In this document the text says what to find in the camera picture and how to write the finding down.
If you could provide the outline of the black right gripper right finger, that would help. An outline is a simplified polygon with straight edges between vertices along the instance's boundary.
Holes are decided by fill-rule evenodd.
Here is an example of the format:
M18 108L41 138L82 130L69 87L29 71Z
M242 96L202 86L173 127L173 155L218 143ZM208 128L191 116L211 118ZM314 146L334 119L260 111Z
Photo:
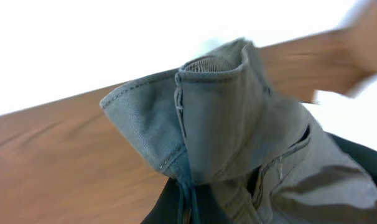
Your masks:
M345 154L348 154L354 161L361 165L367 173L369 173L373 182L377 186L377 151L347 139L343 139L332 133L328 133L328 135Z

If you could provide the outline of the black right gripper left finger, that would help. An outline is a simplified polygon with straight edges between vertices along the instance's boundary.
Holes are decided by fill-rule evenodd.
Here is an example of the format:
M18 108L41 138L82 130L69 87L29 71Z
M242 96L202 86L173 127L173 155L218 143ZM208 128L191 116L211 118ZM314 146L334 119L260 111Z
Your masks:
M154 208L142 224L231 224L209 185L183 187L168 179Z

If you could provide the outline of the grey shorts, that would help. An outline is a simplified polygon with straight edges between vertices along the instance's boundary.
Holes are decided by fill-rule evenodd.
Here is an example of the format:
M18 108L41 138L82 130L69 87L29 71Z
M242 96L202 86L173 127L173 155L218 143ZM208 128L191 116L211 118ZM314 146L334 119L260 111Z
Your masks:
M127 82L100 105L154 170L209 185L232 223L377 223L369 173L273 91L246 39Z

